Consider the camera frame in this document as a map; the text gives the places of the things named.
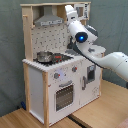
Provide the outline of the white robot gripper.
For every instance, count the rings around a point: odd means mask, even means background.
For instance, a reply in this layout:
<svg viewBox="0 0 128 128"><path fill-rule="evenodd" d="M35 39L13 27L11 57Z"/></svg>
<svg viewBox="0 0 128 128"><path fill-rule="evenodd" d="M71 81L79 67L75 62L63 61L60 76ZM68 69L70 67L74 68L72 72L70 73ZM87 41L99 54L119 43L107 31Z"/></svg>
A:
<svg viewBox="0 0 128 128"><path fill-rule="evenodd" d="M71 5L66 5L65 11L66 11L67 23L71 23L78 19L77 11Z"/></svg>

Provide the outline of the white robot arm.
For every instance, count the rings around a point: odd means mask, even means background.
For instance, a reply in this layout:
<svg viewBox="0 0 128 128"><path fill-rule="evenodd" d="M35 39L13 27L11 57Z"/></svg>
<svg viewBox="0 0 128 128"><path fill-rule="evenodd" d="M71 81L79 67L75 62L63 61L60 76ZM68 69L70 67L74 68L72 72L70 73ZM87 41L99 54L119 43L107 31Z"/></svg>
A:
<svg viewBox="0 0 128 128"><path fill-rule="evenodd" d="M84 26L78 18L77 11L71 5L66 5L65 11L68 30L75 39L76 52L97 66L112 70L128 82L128 56L122 52L113 52L104 57L98 57L97 54L105 52L105 48L94 45L98 38L97 31L89 25Z"/></svg>

